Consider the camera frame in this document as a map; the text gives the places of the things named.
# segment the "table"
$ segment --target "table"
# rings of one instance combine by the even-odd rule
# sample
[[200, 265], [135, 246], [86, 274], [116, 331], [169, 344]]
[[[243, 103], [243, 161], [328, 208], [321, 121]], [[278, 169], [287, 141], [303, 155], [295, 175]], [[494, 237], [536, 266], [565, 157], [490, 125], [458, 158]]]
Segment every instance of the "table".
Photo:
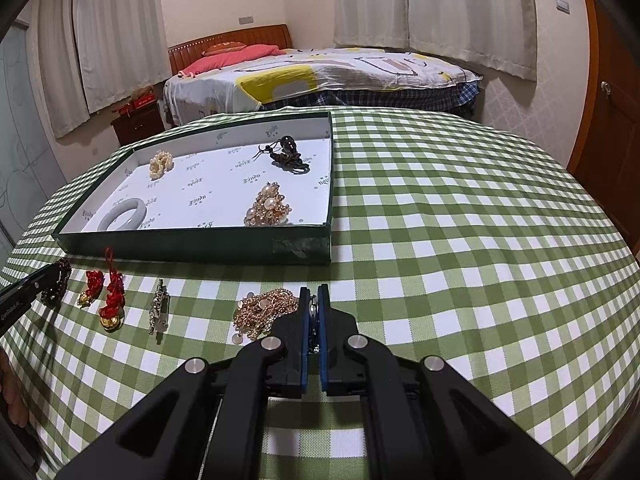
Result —
[[[106, 263], [69, 256], [60, 311], [36, 301], [7, 333], [1, 343], [49, 459], [41, 478], [185, 359], [235, 355], [232, 314], [249, 291], [297, 293], [323, 282], [361, 332], [399, 356], [441, 355], [571, 471], [603, 442], [638, 382], [640, 269], [602, 210], [516, 135], [436, 112], [327, 109], [335, 134], [331, 266], [116, 261], [126, 319], [106, 334], [97, 317], [106, 292], [89, 308], [75, 306], [85, 270]], [[160, 136], [300, 111], [212, 116]], [[47, 202], [0, 285], [63, 256], [50, 232], [118, 153]], [[149, 336], [147, 316], [159, 278], [172, 296], [161, 342]], [[261, 477], [365, 477], [356, 400], [329, 402], [317, 365], [312, 374], [303, 402], [270, 400]]]

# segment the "plaid bed skirt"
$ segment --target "plaid bed skirt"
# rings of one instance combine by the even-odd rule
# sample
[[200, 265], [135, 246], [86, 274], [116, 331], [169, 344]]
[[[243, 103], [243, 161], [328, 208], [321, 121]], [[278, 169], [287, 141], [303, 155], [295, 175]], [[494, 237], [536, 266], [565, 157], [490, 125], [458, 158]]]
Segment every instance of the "plaid bed skirt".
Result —
[[450, 112], [463, 119], [470, 119], [476, 110], [476, 96], [479, 93], [478, 81], [459, 83], [449, 88], [411, 88], [393, 92], [323, 90], [266, 103], [260, 110], [278, 110], [285, 106], [366, 106]]

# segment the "person's hand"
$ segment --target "person's hand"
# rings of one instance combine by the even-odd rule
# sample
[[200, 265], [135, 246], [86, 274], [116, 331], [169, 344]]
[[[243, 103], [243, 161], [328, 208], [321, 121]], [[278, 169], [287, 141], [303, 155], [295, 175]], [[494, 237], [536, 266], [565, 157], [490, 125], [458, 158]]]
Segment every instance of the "person's hand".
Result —
[[0, 392], [8, 405], [9, 420], [24, 428], [29, 421], [29, 410], [20, 396], [18, 379], [11, 368], [9, 357], [2, 348], [0, 348], [0, 370], [2, 374]]

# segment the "frosted glass door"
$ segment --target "frosted glass door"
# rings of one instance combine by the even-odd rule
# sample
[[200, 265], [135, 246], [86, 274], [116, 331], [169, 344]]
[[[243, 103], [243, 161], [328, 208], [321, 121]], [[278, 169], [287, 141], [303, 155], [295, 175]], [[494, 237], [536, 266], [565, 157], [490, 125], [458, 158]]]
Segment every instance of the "frosted glass door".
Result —
[[66, 184], [40, 123], [27, 67], [26, 33], [0, 43], [0, 267], [44, 203]]

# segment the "gold chain necklace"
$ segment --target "gold chain necklace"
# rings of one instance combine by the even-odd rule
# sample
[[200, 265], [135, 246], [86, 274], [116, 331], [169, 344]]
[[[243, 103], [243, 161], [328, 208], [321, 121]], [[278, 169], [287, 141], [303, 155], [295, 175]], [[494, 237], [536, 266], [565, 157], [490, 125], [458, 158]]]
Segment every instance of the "gold chain necklace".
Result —
[[295, 312], [297, 308], [298, 298], [286, 288], [276, 288], [257, 296], [249, 292], [246, 298], [238, 301], [238, 309], [234, 312], [234, 326], [238, 333], [231, 341], [240, 344], [242, 334], [255, 341], [271, 331], [277, 317]]

